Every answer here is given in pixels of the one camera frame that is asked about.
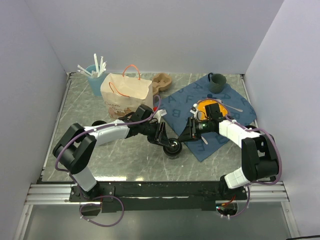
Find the dark takeout coffee cup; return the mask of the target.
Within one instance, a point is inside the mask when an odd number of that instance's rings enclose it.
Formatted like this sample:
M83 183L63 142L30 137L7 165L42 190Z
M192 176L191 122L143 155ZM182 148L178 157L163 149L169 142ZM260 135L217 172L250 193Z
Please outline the dark takeout coffee cup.
M171 160L174 160L174 159L177 159L179 157L179 154L165 154L165 156L168 158L168 159L171 159Z

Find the black coffee cup lid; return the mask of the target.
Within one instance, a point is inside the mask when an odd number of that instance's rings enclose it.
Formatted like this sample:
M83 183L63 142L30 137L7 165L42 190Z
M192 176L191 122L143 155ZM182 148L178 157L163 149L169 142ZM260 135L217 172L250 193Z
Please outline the black coffee cup lid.
M179 155L183 149L182 143L177 138L168 139L172 143L172 147L163 147L163 151L168 155Z

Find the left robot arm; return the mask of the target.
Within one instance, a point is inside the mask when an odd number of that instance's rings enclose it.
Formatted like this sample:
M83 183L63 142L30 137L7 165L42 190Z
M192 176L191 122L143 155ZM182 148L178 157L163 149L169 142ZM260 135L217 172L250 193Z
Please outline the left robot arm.
M150 107L141 104L136 111L111 123L91 127L74 123L68 128L52 154L80 187L81 195L87 201L94 201L100 194L99 183L88 168L96 146L141 134L145 135L150 143L162 146L167 155L179 152L180 143L167 137L165 123L156 120L154 114Z

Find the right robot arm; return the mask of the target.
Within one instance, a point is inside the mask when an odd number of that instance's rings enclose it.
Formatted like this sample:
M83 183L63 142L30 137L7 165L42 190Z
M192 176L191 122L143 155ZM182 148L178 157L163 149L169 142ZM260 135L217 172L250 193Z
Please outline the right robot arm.
M219 195L230 199L236 189L256 183L260 179L275 177L282 172L281 157L273 137L263 130L249 129L223 114L218 103L204 107L204 119L189 117L178 140L198 141L202 134L216 133L241 149L241 167L220 178Z

